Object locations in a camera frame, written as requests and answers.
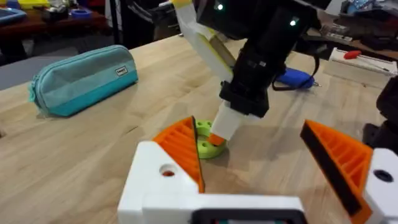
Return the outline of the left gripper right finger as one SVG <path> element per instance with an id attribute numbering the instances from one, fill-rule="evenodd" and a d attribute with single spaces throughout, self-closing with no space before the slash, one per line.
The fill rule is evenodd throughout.
<path id="1" fill-rule="evenodd" d="M 371 147 L 309 119 L 300 137 L 351 223 L 397 223 L 397 146 Z"/>

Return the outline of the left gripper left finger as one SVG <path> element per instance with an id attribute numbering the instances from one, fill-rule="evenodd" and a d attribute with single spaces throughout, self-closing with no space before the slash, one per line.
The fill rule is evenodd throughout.
<path id="1" fill-rule="evenodd" d="M 137 145 L 117 209 L 119 223 L 145 223 L 149 194 L 205 191 L 197 142 L 196 121 L 189 116 Z"/>

